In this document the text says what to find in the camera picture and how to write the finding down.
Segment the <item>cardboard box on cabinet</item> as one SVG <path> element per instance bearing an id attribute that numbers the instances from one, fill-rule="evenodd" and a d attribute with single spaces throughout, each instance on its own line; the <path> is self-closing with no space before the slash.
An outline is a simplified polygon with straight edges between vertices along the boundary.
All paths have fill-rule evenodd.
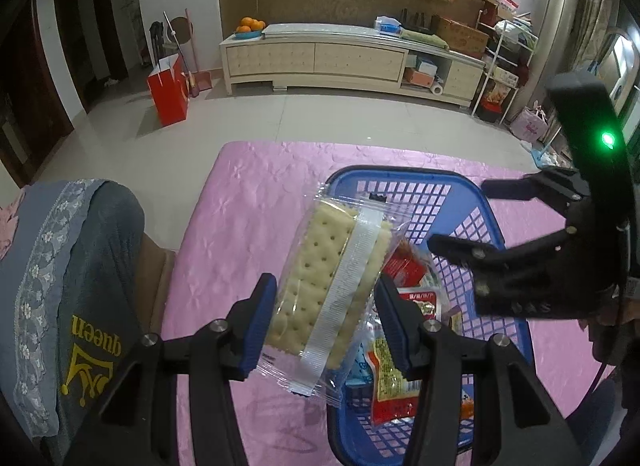
<path id="1" fill-rule="evenodd" d="M 448 44 L 451 51 L 474 58 L 484 55 L 489 40 L 487 33 L 438 15 L 432 17 L 431 27 L 436 36 Z"/>

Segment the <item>pink gift bag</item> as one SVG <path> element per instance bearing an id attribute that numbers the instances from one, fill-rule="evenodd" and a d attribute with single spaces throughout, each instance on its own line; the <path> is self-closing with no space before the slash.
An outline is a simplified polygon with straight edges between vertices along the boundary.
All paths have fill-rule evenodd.
<path id="1" fill-rule="evenodd" d="M 532 106 L 525 106 L 511 121 L 509 130 L 520 141 L 534 143 L 548 130 L 548 119 L 544 108 L 535 100 Z"/>

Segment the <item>grey sofa with lace cover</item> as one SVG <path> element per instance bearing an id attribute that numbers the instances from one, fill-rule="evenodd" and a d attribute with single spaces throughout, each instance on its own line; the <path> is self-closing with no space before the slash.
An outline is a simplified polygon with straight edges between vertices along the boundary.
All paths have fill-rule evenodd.
<path id="1" fill-rule="evenodd" d="M 141 335 L 143 233 L 134 194 L 101 179 L 36 183 L 1 210 L 1 393 L 54 464 Z"/>

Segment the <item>blue plastic basket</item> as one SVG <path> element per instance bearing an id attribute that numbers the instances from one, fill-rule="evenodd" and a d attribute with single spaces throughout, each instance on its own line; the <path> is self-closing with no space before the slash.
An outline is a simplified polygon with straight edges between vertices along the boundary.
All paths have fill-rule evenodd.
<path id="1" fill-rule="evenodd" d="M 428 272 L 424 284 L 398 288 L 401 298 L 414 301 L 430 326 L 442 324 L 458 335 L 480 340 L 505 334 L 527 362 L 534 360 L 527 323 L 478 315 L 470 272 L 427 250 L 434 234 L 504 246 L 498 222 L 478 186 L 450 171 L 375 166 L 338 170 L 326 185 L 332 196 L 387 196 L 395 203 L 413 204 L 406 238 L 427 255 Z M 352 389 L 344 384 L 341 406 L 326 410 L 330 447 L 344 465 L 399 465 L 418 408 L 419 382 L 406 382 L 395 370 L 375 313 L 367 320 L 359 352 L 371 366 L 373 385 Z"/>

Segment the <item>clear cracker pack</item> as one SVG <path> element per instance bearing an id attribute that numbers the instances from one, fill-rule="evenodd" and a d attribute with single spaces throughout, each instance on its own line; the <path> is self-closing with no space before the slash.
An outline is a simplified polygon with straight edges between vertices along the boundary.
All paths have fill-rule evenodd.
<path id="1" fill-rule="evenodd" d="M 408 232 L 413 204 L 332 196 L 308 204 L 280 276 L 259 365 L 286 391 L 337 406 L 383 267 Z"/>

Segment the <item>pink tablecloth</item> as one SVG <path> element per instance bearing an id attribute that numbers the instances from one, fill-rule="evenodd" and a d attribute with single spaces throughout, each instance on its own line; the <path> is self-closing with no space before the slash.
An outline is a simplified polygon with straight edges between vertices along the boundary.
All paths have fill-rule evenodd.
<path id="1" fill-rule="evenodd" d="M 390 200 L 408 203 L 427 212 L 426 220 L 411 222 L 410 234 L 426 243 L 431 231 L 447 234 L 480 234 L 497 244 L 494 227 L 500 226 L 508 246 L 529 241 L 559 229 L 563 220 L 540 201 L 516 203 L 493 201 L 488 213 L 480 211 L 480 202 L 470 186 L 440 179 L 438 171 L 454 172 L 480 186 L 485 179 L 516 179 L 521 171 L 498 168 L 486 163 L 444 155 L 403 151 L 374 146 L 330 143 L 232 142 L 224 145 L 210 171 L 198 203 L 183 236 L 171 274 L 162 337 L 172 339 L 191 335 L 205 322 L 228 313 L 232 304 L 254 288 L 259 275 L 281 274 L 284 287 L 284 314 L 277 315 L 277 326 L 286 328 L 294 314 L 303 323 L 294 330 L 294 338 L 303 351 L 310 323 L 317 319 L 330 273 L 337 267 L 337 254 L 346 244 L 346 227 L 322 236 L 319 246 L 303 249 L 293 289 L 286 286 L 291 266 L 286 254 L 297 243 L 296 230 L 308 213 L 312 195 L 320 184 L 345 168 L 374 166 L 398 170 L 401 177 L 357 177 L 345 170 L 335 178 L 338 196 L 364 192 L 390 193 Z M 451 304 L 466 304 L 464 329 L 472 336 L 490 336 L 497 331 L 514 336 L 518 348 L 532 350 L 536 372 L 559 406 L 563 416 L 573 412 L 585 395 L 600 364 L 593 359 L 586 331 L 575 321 L 529 322 L 529 332 L 520 322 L 502 319 L 472 321 L 473 294 L 471 275 L 436 264 Z M 236 418 L 250 465 L 339 465 L 330 450 L 326 405 L 318 397 L 304 398 L 288 392 L 273 377 L 252 371 L 245 382 L 232 382 Z M 355 465 L 401 465 L 408 443 L 412 419 L 405 423 L 371 426 L 369 410 L 342 406 L 338 411 L 338 434 L 342 449 Z"/>

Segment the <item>white metal shelf rack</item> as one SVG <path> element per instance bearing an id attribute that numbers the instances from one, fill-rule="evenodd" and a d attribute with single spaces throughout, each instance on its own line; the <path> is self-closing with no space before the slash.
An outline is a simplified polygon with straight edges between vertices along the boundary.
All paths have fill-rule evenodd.
<path id="1" fill-rule="evenodd" d="M 487 33 L 488 41 L 472 115 L 491 125 L 501 125 L 518 92 L 526 85 L 538 36 L 533 33 L 530 21 L 518 16 L 498 19 L 495 25 L 489 25 L 478 14 L 476 28 Z"/>

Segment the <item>blue tissue pack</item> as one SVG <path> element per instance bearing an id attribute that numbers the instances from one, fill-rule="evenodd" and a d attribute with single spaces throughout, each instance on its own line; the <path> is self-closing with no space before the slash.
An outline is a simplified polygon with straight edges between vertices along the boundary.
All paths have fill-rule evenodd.
<path id="1" fill-rule="evenodd" d="M 399 20 L 388 16 L 378 16 L 374 21 L 374 29 L 379 33 L 390 34 L 391 36 L 399 36 L 401 34 L 402 25 Z"/>

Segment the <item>blue egg yolk pastry bag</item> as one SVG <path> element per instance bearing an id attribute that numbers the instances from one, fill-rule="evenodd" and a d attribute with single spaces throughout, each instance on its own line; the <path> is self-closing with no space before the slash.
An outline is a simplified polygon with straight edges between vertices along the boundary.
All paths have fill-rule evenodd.
<path id="1" fill-rule="evenodd" d="M 366 356 L 359 352 L 347 376 L 346 388 L 368 388 L 373 385 L 373 374 Z"/>

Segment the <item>cream TV cabinet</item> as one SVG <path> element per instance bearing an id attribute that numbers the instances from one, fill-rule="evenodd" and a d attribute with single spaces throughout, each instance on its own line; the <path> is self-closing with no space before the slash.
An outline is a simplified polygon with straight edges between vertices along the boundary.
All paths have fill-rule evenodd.
<path id="1" fill-rule="evenodd" d="M 479 59 L 384 34 L 328 24 L 272 24 L 254 38 L 219 45 L 224 84 L 337 88 L 469 107 L 485 64 Z"/>

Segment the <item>plate of oranges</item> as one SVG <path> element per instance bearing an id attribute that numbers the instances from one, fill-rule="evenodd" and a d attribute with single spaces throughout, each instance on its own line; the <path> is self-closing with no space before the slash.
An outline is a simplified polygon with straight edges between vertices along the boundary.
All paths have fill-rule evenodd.
<path id="1" fill-rule="evenodd" d="M 235 28 L 234 37 L 238 40 L 259 38 L 266 27 L 267 24 L 263 20 L 245 16 Z"/>

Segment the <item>standing air conditioner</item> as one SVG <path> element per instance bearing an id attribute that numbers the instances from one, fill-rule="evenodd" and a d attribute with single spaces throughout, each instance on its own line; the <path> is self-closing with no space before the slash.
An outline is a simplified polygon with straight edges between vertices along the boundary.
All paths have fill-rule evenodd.
<path id="1" fill-rule="evenodd" d="M 538 42 L 528 66 L 528 80 L 515 95 L 510 116 L 546 97 L 548 82 L 561 70 L 570 49 L 578 0 L 534 0 L 533 32 Z"/>

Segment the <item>red paper bag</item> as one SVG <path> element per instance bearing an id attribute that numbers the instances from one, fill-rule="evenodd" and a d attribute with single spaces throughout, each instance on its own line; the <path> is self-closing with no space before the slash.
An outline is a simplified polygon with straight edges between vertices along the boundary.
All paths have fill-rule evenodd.
<path id="1" fill-rule="evenodd" d="M 162 58 L 146 78 L 146 83 L 162 127 L 186 120 L 189 94 L 178 54 Z"/>

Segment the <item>small red snack pack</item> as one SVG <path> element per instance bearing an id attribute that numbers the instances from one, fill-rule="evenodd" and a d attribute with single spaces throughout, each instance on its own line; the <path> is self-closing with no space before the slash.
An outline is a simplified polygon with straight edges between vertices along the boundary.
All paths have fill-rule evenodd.
<path id="1" fill-rule="evenodd" d="M 416 287 L 428 272 L 427 255 L 403 239 L 383 267 L 398 288 Z"/>

